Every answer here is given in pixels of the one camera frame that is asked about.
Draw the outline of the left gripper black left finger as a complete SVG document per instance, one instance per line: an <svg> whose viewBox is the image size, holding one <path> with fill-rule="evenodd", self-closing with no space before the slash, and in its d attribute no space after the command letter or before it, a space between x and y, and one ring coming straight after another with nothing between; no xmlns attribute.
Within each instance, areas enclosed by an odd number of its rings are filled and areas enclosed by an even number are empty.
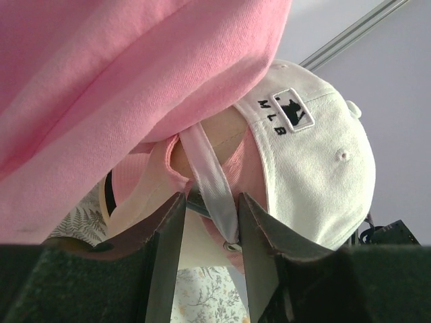
<svg viewBox="0 0 431 323"><path fill-rule="evenodd" d="M136 322L169 322L185 223L186 198L176 193L150 219L159 224L150 240Z"/></svg>

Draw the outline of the black bucket hat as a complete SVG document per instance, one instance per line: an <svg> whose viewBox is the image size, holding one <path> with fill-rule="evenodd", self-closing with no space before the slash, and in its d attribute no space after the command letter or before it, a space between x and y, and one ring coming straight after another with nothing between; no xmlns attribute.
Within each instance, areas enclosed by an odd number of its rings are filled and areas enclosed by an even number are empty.
<svg viewBox="0 0 431 323"><path fill-rule="evenodd" d="M115 197L114 197L113 188L112 188L112 172L109 172L105 177L104 198L105 198L105 204L106 204L106 210L107 210L108 218L110 218L113 211L117 207Z"/></svg>

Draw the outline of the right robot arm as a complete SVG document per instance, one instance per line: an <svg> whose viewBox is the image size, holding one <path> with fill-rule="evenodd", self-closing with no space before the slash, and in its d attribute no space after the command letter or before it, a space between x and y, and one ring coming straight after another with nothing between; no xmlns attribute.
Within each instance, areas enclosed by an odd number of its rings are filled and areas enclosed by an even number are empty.
<svg viewBox="0 0 431 323"><path fill-rule="evenodd" d="M372 215L368 213L364 222L369 225L369 228L362 233L359 233L359 229L357 229L345 242L346 246L377 244L420 245L402 220L397 220L386 226L375 225Z"/></svg>

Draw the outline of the white baseball cap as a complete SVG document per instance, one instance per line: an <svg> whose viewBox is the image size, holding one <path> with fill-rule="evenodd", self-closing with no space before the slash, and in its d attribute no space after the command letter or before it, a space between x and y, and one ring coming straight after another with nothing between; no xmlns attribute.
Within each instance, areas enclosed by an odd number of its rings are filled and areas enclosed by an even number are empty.
<svg viewBox="0 0 431 323"><path fill-rule="evenodd" d="M371 206L376 166L360 109L287 61L236 104L259 150L267 210L305 238L338 249Z"/></svg>

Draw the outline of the beige straw hat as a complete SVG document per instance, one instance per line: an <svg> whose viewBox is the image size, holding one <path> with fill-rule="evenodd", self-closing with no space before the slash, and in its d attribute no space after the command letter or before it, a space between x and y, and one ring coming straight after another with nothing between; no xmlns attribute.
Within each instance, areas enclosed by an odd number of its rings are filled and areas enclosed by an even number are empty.
<svg viewBox="0 0 431 323"><path fill-rule="evenodd" d="M106 204L105 204L105 198L104 198L105 177L100 181L98 198L99 198L100 212L102 214L102 218L104 220L105 225L108 226L108 224L110 222L110 218L108 218L108 214L107 214L107 210L106 210Z"/></svg>

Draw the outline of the pink baseball cap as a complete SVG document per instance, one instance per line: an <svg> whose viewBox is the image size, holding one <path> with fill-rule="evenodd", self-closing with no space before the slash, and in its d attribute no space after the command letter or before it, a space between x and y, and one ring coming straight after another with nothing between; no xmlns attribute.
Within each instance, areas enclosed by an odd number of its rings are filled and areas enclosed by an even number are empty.
<svg viewBox="0 0 431 323"><path fill-rule="evenodd" d="M108 236L114 237L149 217L176 192L189 194L197 187L209 213L226 210L236 216L238 195L249 193L265 204L266 190L261 158L251 130L246 130L235 152L223 164L225 180L215 185L194 177L185 177L172 168L172 152L179 143L174 136L155 145L150 153L128 155L112 174L112 192L116 207L107 218ZM229 251L226 239L212 220L195 211L187 211L180 250L180 269L198 266L233 266L244 272L242 254Z"/></svg>

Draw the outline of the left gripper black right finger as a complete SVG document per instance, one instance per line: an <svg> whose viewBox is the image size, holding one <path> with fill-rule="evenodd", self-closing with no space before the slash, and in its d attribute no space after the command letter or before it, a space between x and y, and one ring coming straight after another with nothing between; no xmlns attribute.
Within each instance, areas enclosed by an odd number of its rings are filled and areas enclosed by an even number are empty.
<svg viewBox="0 0 431 323"><path fill-rule="evenodd" d="M299 302L319 276L302 280L298 272L332 251L276 220L247 193L240 194L238 218L251 321L317 322L316 298Z"/></svg>

